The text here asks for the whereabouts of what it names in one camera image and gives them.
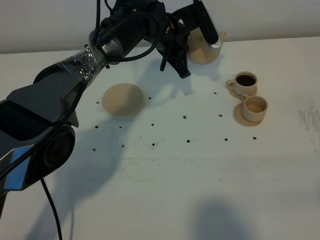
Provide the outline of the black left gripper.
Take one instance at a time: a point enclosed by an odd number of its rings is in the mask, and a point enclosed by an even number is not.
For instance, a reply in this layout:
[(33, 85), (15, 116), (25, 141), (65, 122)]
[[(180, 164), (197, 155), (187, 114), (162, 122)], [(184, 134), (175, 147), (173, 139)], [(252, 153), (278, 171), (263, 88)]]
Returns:
[(188, 37), (192, 31), (192, 21), (181, 14), (166, 14), (161, 18), (163, 35), (159, 41), (159, 53), (176, 70), (180, 78), (191, 75), (188, 69)]

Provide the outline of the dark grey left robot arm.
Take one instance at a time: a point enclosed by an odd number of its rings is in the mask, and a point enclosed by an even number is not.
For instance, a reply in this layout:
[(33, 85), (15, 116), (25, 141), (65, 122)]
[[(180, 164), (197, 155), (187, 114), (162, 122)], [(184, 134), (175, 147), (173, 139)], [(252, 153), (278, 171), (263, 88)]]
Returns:
[(191, 22), (186, 7), (168, 13), (157, 0), (118, 0), (109, 17), (97, 14), (84, 49), (43, 69), (0, 103), (0, 194), (26, 189), (68, 160), (84, 91), (104, 68), (143, 58), (129, 56), (141, 40), (187, 77), (186, 48), (179, 44), (187, 42)]

